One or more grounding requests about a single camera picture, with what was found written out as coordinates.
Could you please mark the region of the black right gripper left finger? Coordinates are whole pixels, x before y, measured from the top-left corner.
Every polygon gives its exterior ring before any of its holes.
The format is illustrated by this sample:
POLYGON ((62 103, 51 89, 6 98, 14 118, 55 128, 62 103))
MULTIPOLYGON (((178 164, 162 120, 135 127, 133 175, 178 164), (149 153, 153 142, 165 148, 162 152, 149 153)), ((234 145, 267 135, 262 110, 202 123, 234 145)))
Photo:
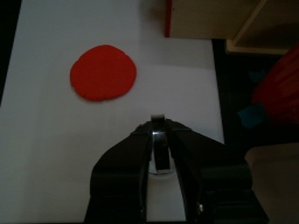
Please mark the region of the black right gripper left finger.
POLYGON ((146 224, 150 130, 139 125, 97 162, 85 224, 146 224))

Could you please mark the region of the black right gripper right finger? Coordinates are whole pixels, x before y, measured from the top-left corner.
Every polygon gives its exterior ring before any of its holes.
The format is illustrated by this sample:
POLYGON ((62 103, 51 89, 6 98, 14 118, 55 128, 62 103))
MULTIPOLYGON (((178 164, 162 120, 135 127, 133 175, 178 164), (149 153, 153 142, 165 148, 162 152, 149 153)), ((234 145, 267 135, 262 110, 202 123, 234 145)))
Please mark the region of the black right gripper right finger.
POLYGON ((246 159, 182 123, 166 121, 189 224, 269 224, 246 159))

